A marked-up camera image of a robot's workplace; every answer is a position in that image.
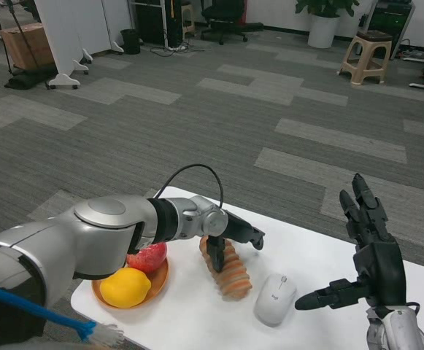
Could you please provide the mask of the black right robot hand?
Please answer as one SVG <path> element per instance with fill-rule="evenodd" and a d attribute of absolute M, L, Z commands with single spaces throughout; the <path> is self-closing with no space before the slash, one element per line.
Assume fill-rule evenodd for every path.
<path fill-rule="evenodd" d="M 348 236 L 356 240 L 353 262 L 357 280 L 332 281 L 328 287 L 300 297 L 295 303 L 299 311 L 343 308 L 361 298 L 371 307 L 406 304 L 403 258 L 397 240 L 387 230 L 383 205 L 359 173 L 353 177 L 352 188 L 355 199 L 342 190 L 339 202 L 347 218 Z"/>

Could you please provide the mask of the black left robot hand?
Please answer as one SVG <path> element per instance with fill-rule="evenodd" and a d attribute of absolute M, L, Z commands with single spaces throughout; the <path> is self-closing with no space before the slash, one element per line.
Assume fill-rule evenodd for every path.
<path fill-rule="evenodd" d="M 226 239 L 241 244 L 251 243 L 255 249 L 262 250 L 265 236 L 263 231 L 235 214 L 227 210 L 224 213 L 228 219 L 224 231 L 218 236 L 208 236 L 206 241 L 206 253 L 211 260 L 212 268 L 218 273 L 225 264 Z"/>

